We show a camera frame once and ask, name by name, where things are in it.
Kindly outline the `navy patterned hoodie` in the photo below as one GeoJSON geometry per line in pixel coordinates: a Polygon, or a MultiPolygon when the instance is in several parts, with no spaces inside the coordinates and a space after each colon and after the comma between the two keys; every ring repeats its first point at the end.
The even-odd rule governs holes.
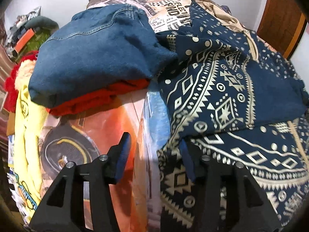
{"type": "Polygon", "coordinates": [[[303,231],[308,217],[308,93],[294,66],[209,0],[191,0],[190,21],[160,32],[177,55],[158,78],[170,135],[158,150],[161,231],[193,231],[198,187],[181,140],[218,162],[241,162],[281,224],[303,231]]]}

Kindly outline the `newspaper print bed sheet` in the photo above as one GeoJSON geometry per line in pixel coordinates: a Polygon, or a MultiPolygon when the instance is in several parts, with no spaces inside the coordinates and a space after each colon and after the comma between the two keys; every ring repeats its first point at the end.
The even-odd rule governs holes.
{"type": "MultiPolygon", "coordinates": [[[[168,30],[175,19],[179,26],[190,21],[191,0],[91,0],[88,9],[116,4],[130,4],[144,10],[154,32],[168,30]]],[[[123,135],[131,136],[131,147],[122,178],[111,185],[110,193],[116,219],[121,231],[147,231],[146,151],[140,144],[139,125],[147,100],[146,88],[118,95],[106,105],[78,114],[54,116],[48,113],[39,137],[42,185],[44,195],[65,165],[92,162],[108,153],[123,135]]]]}

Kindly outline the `yellow cartoon blanket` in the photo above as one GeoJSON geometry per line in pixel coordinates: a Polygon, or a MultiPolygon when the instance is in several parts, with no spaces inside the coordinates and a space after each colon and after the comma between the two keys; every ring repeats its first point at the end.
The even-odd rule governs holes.
{"type": "Polygon", "coordinates": [[[41,201],[39,137],[47,116],[43,106],[31,101],[28,86],[20,87],[15,112],[14,174],[27,222],[41,201]]]}

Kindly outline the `folded red garment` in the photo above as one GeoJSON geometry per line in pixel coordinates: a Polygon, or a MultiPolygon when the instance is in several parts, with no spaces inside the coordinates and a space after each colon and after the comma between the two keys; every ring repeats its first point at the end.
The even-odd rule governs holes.
{"type": "Polygon", "coordinates": [[[145,89],[149,83],[150,80],[146,78],[137,80],[122,80],[99,90],[66,101],[54,108],[46,108],[46,111],[54,116],[78,114],[94,107],[110,104],[118,95],[124,95],[130,92],[145,89]]]}

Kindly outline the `red and cream plush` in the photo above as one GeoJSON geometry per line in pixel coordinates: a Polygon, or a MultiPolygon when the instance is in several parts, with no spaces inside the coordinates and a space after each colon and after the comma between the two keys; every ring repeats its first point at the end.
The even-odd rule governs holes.
{"type": "Polygon", "coordinates": [[[37,56],[38,50],[27,53],[21,58],[20,63],[14,66],[10,77],[6,79],[4,89],[7,92],[7,97],[4,103],[4,109],[8,112],[14,113],[16,111],[18,92],[24,86],[28,86],[37,56]]]}

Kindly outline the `folded blue jeans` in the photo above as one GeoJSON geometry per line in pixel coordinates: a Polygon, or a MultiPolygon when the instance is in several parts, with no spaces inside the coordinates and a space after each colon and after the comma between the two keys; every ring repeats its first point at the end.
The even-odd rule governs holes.
{"type": "Polygon", "coordinates": [[[115,82],[152,79],[176,61],[144,10],[108,5],[74,15],[41,45],[28,90],[33,102],[53,108],[115,82]]]}

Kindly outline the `wooden door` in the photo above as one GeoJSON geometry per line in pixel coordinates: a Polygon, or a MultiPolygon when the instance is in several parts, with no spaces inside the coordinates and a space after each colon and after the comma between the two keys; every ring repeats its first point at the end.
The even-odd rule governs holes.
{"type": "Polygon", "coordinates": [[[267,0],[257,35],[290,59],[306,26],[307,20],[294,0],[267,0]]]}

